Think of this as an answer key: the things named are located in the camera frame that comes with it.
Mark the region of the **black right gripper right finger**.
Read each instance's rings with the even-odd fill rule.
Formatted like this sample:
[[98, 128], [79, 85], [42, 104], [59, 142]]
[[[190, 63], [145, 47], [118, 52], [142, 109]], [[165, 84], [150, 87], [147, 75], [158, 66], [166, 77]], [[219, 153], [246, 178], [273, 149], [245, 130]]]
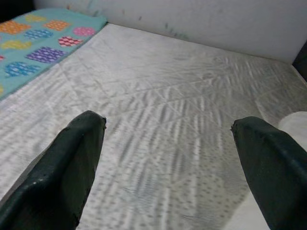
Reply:
[[240, 163], [271, 230], [307, 228], [307, 152], [286, 132], [248, 116], [232, 124]]

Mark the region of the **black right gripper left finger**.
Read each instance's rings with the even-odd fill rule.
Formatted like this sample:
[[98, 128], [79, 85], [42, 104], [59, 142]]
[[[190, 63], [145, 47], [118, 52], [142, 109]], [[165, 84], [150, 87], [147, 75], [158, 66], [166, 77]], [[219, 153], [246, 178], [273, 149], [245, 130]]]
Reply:
[[23, 171], [0, 202], [3, 230], [74, 230], [98, 166], [106, 119], [75, 117]]

